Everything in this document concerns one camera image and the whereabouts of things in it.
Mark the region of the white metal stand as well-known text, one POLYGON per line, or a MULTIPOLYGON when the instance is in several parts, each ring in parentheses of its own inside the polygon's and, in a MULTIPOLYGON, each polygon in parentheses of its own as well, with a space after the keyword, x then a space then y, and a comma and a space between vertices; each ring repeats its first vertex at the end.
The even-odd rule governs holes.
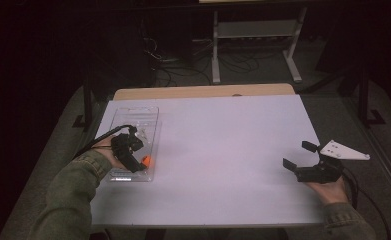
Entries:
POLYGON ((260 38, 260 37, 291 37, 292 42, 282 54, 295 83, 301 83, 302 77, 293 60, 294 51, 303 27, 307 8, 299 11, 296 19, 263 20, 242 22, 220 22, 218 12, 214 12, 213 21, 213 53, 211 58, 212 80, 220 83, 220 67, 218 57, 218 40, 231 38, 260 38))

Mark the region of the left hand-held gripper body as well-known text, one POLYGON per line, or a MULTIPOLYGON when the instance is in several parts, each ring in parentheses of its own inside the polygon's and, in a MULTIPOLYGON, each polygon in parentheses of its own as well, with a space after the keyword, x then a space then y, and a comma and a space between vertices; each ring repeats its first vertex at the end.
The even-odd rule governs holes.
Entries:
POLYGON ((133 155, 135 151, 131 149, 131 138, 137 137, 136 132, 137 128, 132 125, 126 125, 128 129, 127 133, 120 133, 111 140, 111 147, 113 154, 117 159, 121 161, 121 157, 125 153, 130 153, 133 155))

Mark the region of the person's right hand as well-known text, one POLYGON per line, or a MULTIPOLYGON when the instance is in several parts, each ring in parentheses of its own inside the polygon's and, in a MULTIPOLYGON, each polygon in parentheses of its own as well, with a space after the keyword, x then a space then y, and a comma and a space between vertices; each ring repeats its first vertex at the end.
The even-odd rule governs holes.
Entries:
POLYGON ((318 195, 324 205, 349 202, 342 177, 335 182, 324 184, 308 182, 307 186, 318 195))

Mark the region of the wooden table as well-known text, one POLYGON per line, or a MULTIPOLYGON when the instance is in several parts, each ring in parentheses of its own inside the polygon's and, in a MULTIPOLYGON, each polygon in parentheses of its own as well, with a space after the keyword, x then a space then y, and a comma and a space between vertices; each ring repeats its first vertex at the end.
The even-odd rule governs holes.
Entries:
POLYGON ((114 94, 113 100, 119 101, 268 95, 295 95, 295 91, 293 87, 287 83, 136 88, 117 90, 114 94))

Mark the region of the person's left hand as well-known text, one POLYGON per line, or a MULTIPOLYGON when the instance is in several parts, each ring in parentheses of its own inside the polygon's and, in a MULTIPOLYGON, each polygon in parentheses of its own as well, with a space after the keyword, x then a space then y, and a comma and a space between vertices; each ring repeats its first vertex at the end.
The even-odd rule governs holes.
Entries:
POLYGON ((102 154, 111 163, 113 168, 124 169, 124 165, 115 157, 111 149, 111 140, 114 136, 109 136, 92 146, 92 149, 102 154))

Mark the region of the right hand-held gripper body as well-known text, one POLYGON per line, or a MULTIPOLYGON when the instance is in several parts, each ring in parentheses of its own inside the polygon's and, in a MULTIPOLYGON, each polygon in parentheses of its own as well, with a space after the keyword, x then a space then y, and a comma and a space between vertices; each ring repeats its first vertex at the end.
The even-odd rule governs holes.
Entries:
POLYGON ((319 146, 319 162, 312 167, 296 169, 298 182, 330 183, 337 181, 344 171, 342 160, 366 161, 370 155, 347 147, 334 140, 319 146))

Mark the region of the black metal stand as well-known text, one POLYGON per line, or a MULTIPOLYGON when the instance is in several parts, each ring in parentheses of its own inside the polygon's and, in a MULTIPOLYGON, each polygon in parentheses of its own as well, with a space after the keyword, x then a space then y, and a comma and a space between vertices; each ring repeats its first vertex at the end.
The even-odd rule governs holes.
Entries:
POLYGON ((369 128, 371 125, 381 125, 385 120, 375 109, 369 109, 369 77, 364 67, 360 68, 359 89, 358 89, 358 117, 361 123, 369 128))
POLYGON ((75 118, 72 127, 82 128, 83 131, 86 132, 93 122, 92 91, 90 88, 90 81, 88 76, 84 78, 82 87, 84 112, 75 118))

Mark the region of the white table cover board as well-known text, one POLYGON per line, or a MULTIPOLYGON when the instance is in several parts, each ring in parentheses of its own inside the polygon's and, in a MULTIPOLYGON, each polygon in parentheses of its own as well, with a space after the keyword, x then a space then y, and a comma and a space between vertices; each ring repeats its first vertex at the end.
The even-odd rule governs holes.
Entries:
POLYGON ((154 178, 104 181, 92 200, 95 226, 296 226, 321 222, 314 193, 283 159, 317 163, 302 149, 316 133, 297 95, 113 101, 159 110, 154 178))

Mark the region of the clear plastic tray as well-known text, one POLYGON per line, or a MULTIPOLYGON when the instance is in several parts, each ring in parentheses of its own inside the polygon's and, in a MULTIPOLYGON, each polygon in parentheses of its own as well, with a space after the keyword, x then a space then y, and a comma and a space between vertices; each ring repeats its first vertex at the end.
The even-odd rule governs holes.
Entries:
POLYGON ((157 137, 160 130, 158 123, 159 109, 157 107, 118 108, 115 110, 109 131, 115 136, 127 133, 126 125, 137 128, 136 136, 143 141, 144 147, 133 153, 138 162, 146 155, 152 156, 151 166, 148 169, 130 172, 124 169, 113 168, 106 179, 110 182, 150 182, 154 177, 157 137))

